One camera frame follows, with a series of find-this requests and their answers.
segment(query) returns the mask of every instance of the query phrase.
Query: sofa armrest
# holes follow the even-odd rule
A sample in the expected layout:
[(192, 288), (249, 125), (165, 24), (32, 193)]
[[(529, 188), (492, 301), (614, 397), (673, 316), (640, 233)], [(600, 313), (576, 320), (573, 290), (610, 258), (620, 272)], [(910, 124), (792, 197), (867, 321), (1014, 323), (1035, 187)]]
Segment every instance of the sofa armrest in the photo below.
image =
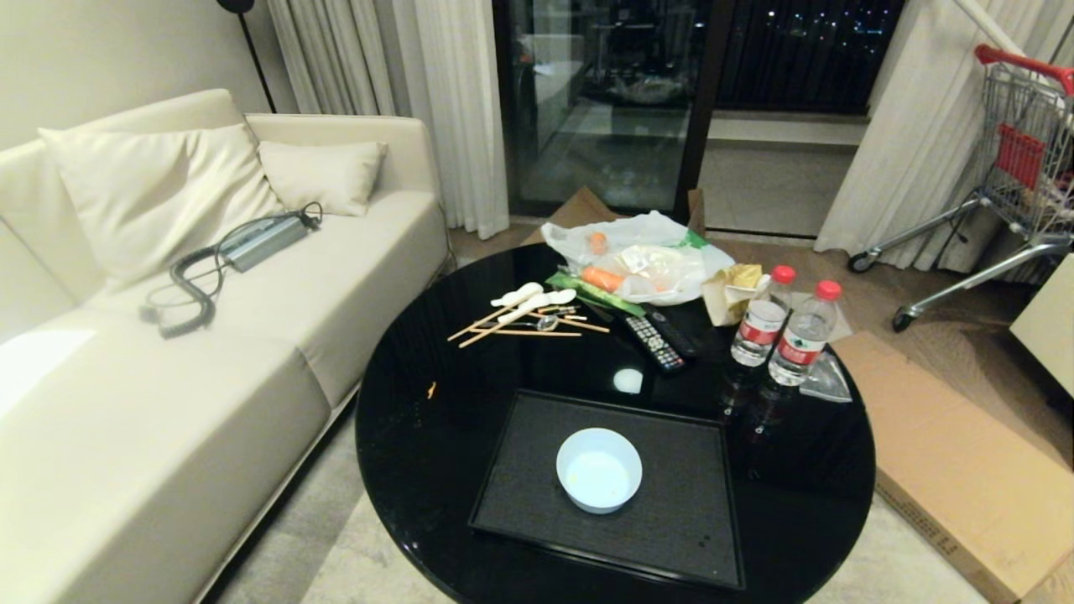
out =
[(355, 115), (246, 114), (260, 141), (289, 145), (388, 143), (377, 190), (427, 191), (439, 198), (429, 130), (420, 119)]

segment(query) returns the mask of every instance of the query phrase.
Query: red cart handle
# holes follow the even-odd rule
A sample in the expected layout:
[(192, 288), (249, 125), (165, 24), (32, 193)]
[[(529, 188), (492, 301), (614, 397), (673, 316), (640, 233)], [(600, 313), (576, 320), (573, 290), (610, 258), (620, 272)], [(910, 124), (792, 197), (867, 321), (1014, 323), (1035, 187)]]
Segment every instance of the red cart handle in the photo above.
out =
[(987, 44), (979, 44), (973, 51), (973, 54), (977, 55), (977, 60), (981, 61), (981, 64), (995, 62), (1011, 63), (1028, 69), (1029, 71), (1035, 71), (1041, 75), (1047, 75), (1048, 77), (1058, 80), (1059, 84), (1063, 87), (1063, 91), (1066, 92), (1066, 96), (1074, 97), (1074, 68), (1058, 67), (1048, 64), (1044, 61), (1031, 59), (1029, 57), (1004, 53), (1003, 51), (992, 48)]

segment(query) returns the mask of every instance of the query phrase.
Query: shopping cart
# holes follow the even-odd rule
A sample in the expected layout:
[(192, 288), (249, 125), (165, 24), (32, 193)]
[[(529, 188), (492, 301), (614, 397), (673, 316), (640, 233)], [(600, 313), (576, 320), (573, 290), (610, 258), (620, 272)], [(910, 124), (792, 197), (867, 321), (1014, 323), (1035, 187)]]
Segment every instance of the shopping cart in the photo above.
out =
[(945, 222), (953, 236), (978, 207), (998, 214), (1025, 243), (1002, 262), (900, 307), (891, 319), (897, 332), (952, 293), (1034, 258), (1066, 255), (1074, 242), (1074, 69), (984, 44), (974, 53), (985, 66), (985, 123), (975, 153), (981, 185), (961, 204), (851, 257), (847, 267), (863, 273), (885, 249)]

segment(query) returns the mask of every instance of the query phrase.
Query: remote control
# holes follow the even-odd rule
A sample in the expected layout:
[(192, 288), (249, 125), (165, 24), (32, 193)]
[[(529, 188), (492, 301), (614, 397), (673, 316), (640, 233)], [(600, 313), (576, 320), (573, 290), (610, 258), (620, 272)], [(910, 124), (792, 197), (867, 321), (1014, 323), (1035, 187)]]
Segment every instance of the remote control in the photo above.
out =
[(680, 370), (686, 364), (682, 356), (664, 340), (649, 319), (644, 317), (626, 317), (626, 327), (641, 342), (642, 347), (649, 351), (649, 356), (656, 361), (656, 364), (659, 365), (664, 373)]
[(686, 335), (681, 329), (674, 326), (667, 315), (662, 313), (656, 306), (645, 304), (645, 318), (649, 322), (653, 323), (656, 331), (661, 332), (664, 340), (668, 341), (668, 344), (672, 348), (679, 351), (683, 358), (694, 359), (697, 357), (697, 346), (694, 344), (693, 339)]

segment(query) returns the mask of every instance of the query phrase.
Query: cart wheel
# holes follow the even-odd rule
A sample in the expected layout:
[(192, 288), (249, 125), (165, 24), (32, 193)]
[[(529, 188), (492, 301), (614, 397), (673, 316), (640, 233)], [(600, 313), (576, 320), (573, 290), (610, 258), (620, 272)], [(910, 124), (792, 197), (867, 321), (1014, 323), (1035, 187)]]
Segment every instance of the cart wheel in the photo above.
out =
[(905, 306), (899, 308), (899, 312), (891, 317), (891, 329), (894, 329), (896, 333), (902, 333), (905, 331), (906, 328), (910, 327), (910, 323), (914, 322), (914, 319), (917, 318), (908, 313), (905, 308)]
[(872, 269), (872, 265), (875, 263), (875, 256), (869, 256), (868, 251), (862, 251), (861, 254), (851, 256), (851, 260), (846, 263), (846, 268), (850, 269), (852, 273), (863, 273), (869, 269)]

